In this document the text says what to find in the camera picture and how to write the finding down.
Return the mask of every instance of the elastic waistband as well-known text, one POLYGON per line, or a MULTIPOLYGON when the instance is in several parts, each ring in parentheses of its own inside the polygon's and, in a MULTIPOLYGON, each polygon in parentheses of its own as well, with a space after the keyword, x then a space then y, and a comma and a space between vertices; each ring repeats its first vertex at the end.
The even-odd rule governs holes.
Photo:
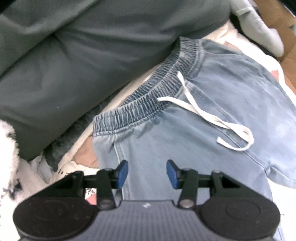
POLYGON ((152 76, 117 109, 106 111, 94 117, 94 136, 105 135, 145 117, 152 117, 168 103, 159 102, 157 98, 174 97, 182 87, 177 78, 180 71, 184 76, 190 74, 202 49, 202 40, 180 37, 174 50, 152 76))

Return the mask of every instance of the blue clip tab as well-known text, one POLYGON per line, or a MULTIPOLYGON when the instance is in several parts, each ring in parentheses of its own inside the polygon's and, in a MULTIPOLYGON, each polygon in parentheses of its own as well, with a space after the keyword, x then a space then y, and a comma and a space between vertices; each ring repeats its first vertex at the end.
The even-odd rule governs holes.
POLYGON ((179 168, 176 166, 176 164, 172 160, 167 161, 166 167, 167 167, 167 175, 168 175, 168 178, 170 179, 170 183, 172 184, 172 187, 174 189, 178 189, 179 180, 177 176, 177 171, 179 168))
POLYGON ((124 185, 126 177, 128 175, 128 162, 123 160, 117 168, 118 178, 117 178, 117 188, 121 189, 124 185))

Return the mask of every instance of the metal screw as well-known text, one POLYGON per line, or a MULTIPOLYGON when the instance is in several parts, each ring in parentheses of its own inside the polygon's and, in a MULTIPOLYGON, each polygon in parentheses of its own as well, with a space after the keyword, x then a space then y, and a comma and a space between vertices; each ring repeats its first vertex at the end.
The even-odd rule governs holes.
POLYGON ((193 207, 195 205, 195 203, 190 199, 183 199, 182 201, 180 201, 179 204, 183 208, 190 208, 190 207, 193 207))
POLYGON ((103 209, 109 209, 114 206, 114 203, 110 199, 103 199, 99 202, 99 205, 103 209))

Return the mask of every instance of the light blue jeans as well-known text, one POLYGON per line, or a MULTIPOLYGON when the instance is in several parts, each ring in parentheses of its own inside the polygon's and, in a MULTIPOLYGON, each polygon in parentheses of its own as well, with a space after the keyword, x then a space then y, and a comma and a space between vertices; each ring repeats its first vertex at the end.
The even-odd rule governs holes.
MULTIPOLYGON (((218 169, 272 199, 267 177, 296 188, 296 109, 274 77, 241 52, 210 40, 180 38, 176 48, 151 78, 117 109, 94 118, 94 150, 99 167, 129 162, 123 198, 178 200, 166 161, 200 174, 218 169), (248 127, 255 142, 246 151, 232 146, 245 141, 232 130, 214 126, 200 116, 157 97, 187 102, 180 71, 199 107, 220 119, 248 127)), ((209 198, 199 191, 198 203, 209 198)), ((276 239, 283 240, 277 233, 276 239)))

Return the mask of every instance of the white drawstring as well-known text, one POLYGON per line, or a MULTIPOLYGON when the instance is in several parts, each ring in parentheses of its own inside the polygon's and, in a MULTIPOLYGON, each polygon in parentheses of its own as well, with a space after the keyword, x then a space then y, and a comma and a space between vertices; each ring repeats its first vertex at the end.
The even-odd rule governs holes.
POLYGON ((221 137, 217 138, 217 142, 229 149, 232 150, 237 150, 237 151, 244 151, 247 150, 253 143, 254 143, 254 137, 252 132, 250 131, 249 128, 243 126, 243 125, 239 125, 239 124, 234 124, 234 123, 228 123, 225 122, 223 120, 221 120, 220 118, 218 118, 215 115, 209 114, 203 110, 201 110, 195 99, 193 98, 193 96, 191 95, 190 91, 188 90, 188 88, 185 86, 185 81, 184 81, 184 77, 181 74, 181 72, 178 72, 177 74, 178 79, 180 80, 180 82, 183 85, 184 88, 184 93, 185 96, 187 97, 189 103, 186 103, 185 101, 170 97, 170 96, 166 96, 166 97, 160 97, 157 98, 158 101, 169 101, 172 102, 184 109, 187 109, 199 116, 201 116, 202 118, 204 118, 206 121, 216 125, 216 126, 220 126, 223 127, 225 129, 230 129, 233 130, 240 138, 244 139, 246 142, 248 142, 248 144, 244 147, 244 148, 235 148, 232 147, 230 144, 228 144, 226 141, 224 141, 221 137))

